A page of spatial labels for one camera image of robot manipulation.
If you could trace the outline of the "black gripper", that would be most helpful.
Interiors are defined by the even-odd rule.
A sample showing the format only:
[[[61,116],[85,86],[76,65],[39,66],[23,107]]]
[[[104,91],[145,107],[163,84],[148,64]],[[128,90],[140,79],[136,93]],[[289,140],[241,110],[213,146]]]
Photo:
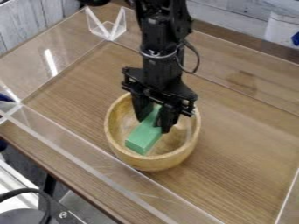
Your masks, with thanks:
[[[181,55],[169,58],[143,58],[141,67],[124,67],[121,87],[132,95],[135,117],[141,122],[153,111],[155,103],[161,107],[155,126],[161,133],[169,132],[180,115],[192,116],[196,93],[183,82]]]

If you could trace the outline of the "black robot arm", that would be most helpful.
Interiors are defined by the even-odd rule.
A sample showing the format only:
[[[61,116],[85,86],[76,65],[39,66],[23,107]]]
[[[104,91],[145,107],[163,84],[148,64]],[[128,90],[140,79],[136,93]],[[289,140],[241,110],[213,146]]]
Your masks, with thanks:
[[[184,50],[193,46],[192,17],[185,0],[135,0],[135,16],[141,31],[140,68],[124,67],[121,88],[131,93],[135,117],[143,121],[161,107],[153,125],[168,133],[181,115],[191,116],[196,93],[183,83]]]

